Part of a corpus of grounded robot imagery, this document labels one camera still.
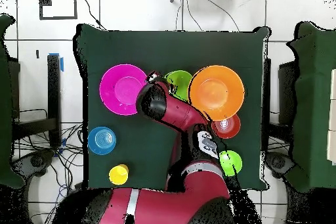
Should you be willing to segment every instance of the magenta plate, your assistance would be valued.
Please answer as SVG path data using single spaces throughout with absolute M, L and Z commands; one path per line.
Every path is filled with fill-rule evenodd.
M 146 84 L 146 74 L 132 64 L 118 64 L 102 77 L 100 98 L 108 110 L 118 115 L 137 113 L 135 102 L 141 88 Z

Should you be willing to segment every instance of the red cup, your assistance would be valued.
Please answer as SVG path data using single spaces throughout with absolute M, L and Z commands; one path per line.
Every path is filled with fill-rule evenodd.
M 234 137 L 240 130 L 240 119 L 237 114 L 223 121 L 213 121 L 213 132 L 220 138 L 229 139 Z

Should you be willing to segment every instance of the lime green plate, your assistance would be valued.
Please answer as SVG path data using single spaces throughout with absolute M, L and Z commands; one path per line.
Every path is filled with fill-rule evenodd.
M 234 176 L 234 169 L 239 173 L 242 170 L 243 162 L 239 154 L 233 150 L 223 151 L 219 154 L 219 161 L 225 175 L 228 177 Z

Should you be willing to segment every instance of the blue tape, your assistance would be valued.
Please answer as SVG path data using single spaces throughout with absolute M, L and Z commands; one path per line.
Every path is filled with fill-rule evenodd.
M 60 70 L 64 71 L 63 57 L 60 59 Z
M 58 152 L 59 152 L 60 154 L 62 154 L 63 151 L 64 151 L 63 148 L 59 148 L 59 149 L 58 149 Z M 54 158 L 57 158 L 57 157 L 58 157 L 58 153 L 55 153 L 55 154 L 54 154 Z

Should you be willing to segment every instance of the green table surface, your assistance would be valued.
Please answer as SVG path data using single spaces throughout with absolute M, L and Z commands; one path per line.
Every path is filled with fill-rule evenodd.
M 311 22 L 297 25 L 290 46 L 300 69 L 295 82 L 297 112 L 292 156 L 297 163 L 286 179 L 300 192 L 336 189 L 336 166 L 327 160 L 331 71 L 336 68 L 336 31 Z
M 113 187 L 110 169 L 127 164 L 129 179 L 121 187 L 164 189 L 176 132 L 139 114 L 119 116 L 100 100 L 100 80 L 118 64 L 133 64 L 145 73 L 163 75 L 173 70 L 191 74 L 212 64 L 228 66 L 245 86 L 245 99 L 238 112 L 240 132 L 227 139 L 228 149 L 238 152 L 243 168 L 238 179 L 243 189 L 263 190 L 259 179 L 261 155 L 261 92 L 266 27 L 250 33 L 229 32 L 119 32 L 100 31 L 86 24 L 77 27 L 74 48 L 87 70 L 88 131 L 98 126 L 113 130 L 114 150 L 105 156 L 89 151 L 89 187 Z

